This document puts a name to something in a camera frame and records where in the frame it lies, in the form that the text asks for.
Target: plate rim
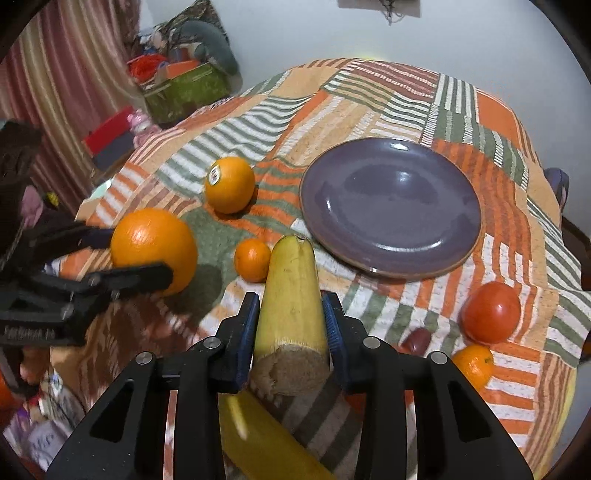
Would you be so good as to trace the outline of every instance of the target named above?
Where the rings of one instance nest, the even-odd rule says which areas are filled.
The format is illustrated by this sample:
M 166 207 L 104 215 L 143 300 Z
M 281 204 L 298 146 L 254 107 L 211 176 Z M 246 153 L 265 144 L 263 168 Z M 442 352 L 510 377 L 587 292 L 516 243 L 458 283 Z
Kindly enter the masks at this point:
M 305 213 L 305 208 L 304 208 L 304 202 L 303 202 L 303 198 L 302 198 L 302 189 L 304 187 L 304 182 L 306 180 L 306 175 L 308 174 L 308 172 L 310 171 L 310 167 L 316 163 L 316 161 L 322 157 L 323 155 L 325 155 L 326 153 L 328 153 L 331 150 L 334 150 L 337 147 L 340 147 L 342 145 L 348 144 L 348 143 L 352 143 L 352 142 L 359 142 L 359 141 L 364 141 L 364 140 L 372 140 L 372 139 L 377 139 L 377 140 L 386 140 L 386 141 L 397 141 L 397 142 L 405 142 L 405 143 L 409 143 L 409 144 L 413 144 L 413 145 L 417 145 L 421 148 L 425 148 L 429 151 L 431 151 L 432 153 L 436 153 L 438 155 L 441 155 L 443 158 L 445 158 L 451 165 L 453 165 L 456 170 L 466 179 L 466 181 L 468 182 L 468 185 L 470 185 L 470 188 L 472 189 L 472 191 L 474 192 L 474 195 L 476 196 L 476 201 L 478 202 L 478 209 L 480 210 L 480 227 L 478 229 L 478 234 L 476 236 L 476 239 L 474 240 L 473 245 L 469 248 L 468 252 L 466 253 L 466 255 L 464 255 L 460 260 L 458 260 L 457 262 L 455 262 L 454 264 L 450 265 L 447 268 L 442 268 L 440 270 L 437 270 L 435 272 L 429 272 L 429 273 L 425 273 L 425 274 L 407 274 L 407 273 L 392 273 L 392 272 L 388 272 L 388 271 L 384 271 L 384 270 L 379 270 L 377 268 L 373 268 L 373 267 L 368 267 L 367 265 L 363 264 L 362 262 L 353 260 L 351 258 L 349 258 L 347 255 L 342 255 L 342 254 L 337 254 L 333 248 L 329 247 L 327 242 L 322 239 L 320 236 L 317 236 L 316 234 L 313 234 L 312 231 L 310 231 L 308 224 L 306 223 L 306 213 Z M 353 267 L 356 267 L 370 275 L 378 275 L 381 277 L 386 277 L 386 278 L 390 278 L 393 280 L 423 280 L 423 279 L 429 279 L 429 278 L 436 278 L 439 277 L 441 275 L 444 275 L 446 273 L 449 273 L 453 270 L 455 270 L 457 267 L 459 267 L 460 265 L 464 264 L 466 262 L 466 260 L 468 260 L 468 258 L 472 255 L 472 252 L 474 251 L 474 249 L 476 248 L 476 245 L 478 244 L 478 242 L 480 241 L 482 235 L 483 235 L 483 231 L 484 231 L 484 210 L 482 207 L 482 202 L 480 201 L 480 197 L 478 196 L 478 192 L 475 190 L 474 185 L 472 185 L 472 182 L 470 181 L 470 179 L 467 177 L 467 175 L 462 172 L 462 170 L 460 169 L 460 167 L 458 167 L 454 162 L 452 162 L 449 158 L 447 158 L 445 155 L 443 155 L 442 153 L 436 152 L 434 151 L 432 148 L 426 147 L 425 145 L 421 145 L 420 143 L 417 142 L 413 142 L 410 140 L 402 140 L 402 139 L 396 139 L 396 138 L 388 138 L 388 137 L 364 137 L 364 138 L 354 138 L 352 140 L 347 140 L 344 142 L 341 142 L 337 145 L 334 145 L 326 150 L 324 150 L 320 155 L 318 155 L 307 167 L 306 170 L 304 172 L 304 174 L 301 177 L 300 180 L 300 188 L 298 189 L 298 198 L 300 200 L 300 209 L 301 209 L 301 214 L 302 214 L 302 220 L 304 221 L 304 223 L 306 224 L 306 228 L 309 229 L 310 231 L 310 235 L 312 236 L 312 238 L 316 239 L 318 241 L 318 243 L 320 243 L 325 249 L 326 251 L 330 252 L 331 255 L 333 255 L 337 260 L 344 260 L 345 263 L 352 265 Z

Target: large orange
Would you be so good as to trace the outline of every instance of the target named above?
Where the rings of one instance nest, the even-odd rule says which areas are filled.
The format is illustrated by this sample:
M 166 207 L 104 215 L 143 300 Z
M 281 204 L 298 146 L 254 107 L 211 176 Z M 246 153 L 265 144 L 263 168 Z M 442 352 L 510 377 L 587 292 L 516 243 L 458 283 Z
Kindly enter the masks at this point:
M 166 263 L 173 271 L 173 282 L 163 294 L 171 295 L 193 278 L 197 244 L 182 220 L 166 210 L 146 208 L 121 219 L 111 239 L 111 258 L 116 267 Z

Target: patchwork tablecloth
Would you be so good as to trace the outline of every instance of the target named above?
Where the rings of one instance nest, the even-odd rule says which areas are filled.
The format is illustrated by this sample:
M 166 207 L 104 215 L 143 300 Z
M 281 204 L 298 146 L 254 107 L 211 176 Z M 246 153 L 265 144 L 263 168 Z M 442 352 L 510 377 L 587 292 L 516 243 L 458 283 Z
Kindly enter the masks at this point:
M 491 280 L 515 286 L 522 318 L 511 340 L 494 346 L 494 376 L 482 395 L 543 476 L 591 329 L 591 297 L 581 291 L 580 265 L 563 245 L 558 205 L 527 133 L 503 102 L 444 74 L 383 61 L 320 60 L 293 68 L 196 112 L 133 155 L 89 222 L 111 226 L 135 209 L 167 209 L 192 228 L 199 268 L 177 297 L 116 303 L 96 319 L 85 348 L 53 352 L 87 406 L 137 352 L 182 351 L 214 334 L 245 292 L 262 295 L 263 285 L 236 275 L 236 244 L 250 236 L 274 244 L 288 233 L 308 235 L 298 204 L 304 170 L 323 151 L 362 137 L 419 142 L 454 162 L 480 198 L 484 233 L 461 267 L 412 283 L 366 277 L 316 244 L 321 287 L 337 292 L 370 335 L 397 343 L 425 326 L 433 333 L 429 350 L 451 354 L 465 345 L 457 315 L 469 293 Z M 256 204 L 239 218 L 220 217 L 204 203 L 206 171 L 226 155 L 246 158 L 256 173 Z M 109 251 L 83 251 L 61 269 L 76 276 L 109 266 Z M 352 477 L 361 419 L 332 381 L 310 395 L 261 401 L 336 478 Z M 165 478 L 171 478 L 173 423 L 171 402 Z M 412 421 L 409 430 L 412 476 Z

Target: stuffed toy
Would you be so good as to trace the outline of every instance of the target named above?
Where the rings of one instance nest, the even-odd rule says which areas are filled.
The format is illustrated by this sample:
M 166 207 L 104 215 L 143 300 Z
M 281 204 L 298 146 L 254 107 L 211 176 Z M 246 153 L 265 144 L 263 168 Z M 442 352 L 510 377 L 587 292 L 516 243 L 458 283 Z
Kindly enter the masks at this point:
M 142 110 L 137 109 L 127 116 L 129 130 L 134 136 L 134 147 L 139 148 L 146 143 L 150 135 L 160 133 L 162 129 L 152 123 L 152 119 Z

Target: banana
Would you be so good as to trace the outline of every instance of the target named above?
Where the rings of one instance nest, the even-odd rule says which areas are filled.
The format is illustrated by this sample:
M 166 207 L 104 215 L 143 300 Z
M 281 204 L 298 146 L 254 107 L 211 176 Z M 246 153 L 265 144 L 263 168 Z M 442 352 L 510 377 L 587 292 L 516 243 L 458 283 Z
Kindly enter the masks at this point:
M 335 480 L 249 391 L 218 401 L 223 451 L 250 480 Z
M 312 244 L 285 236 L 271 254 L 256 330 L 252 378 L 264 392 L 300 395 L 330 373 Z

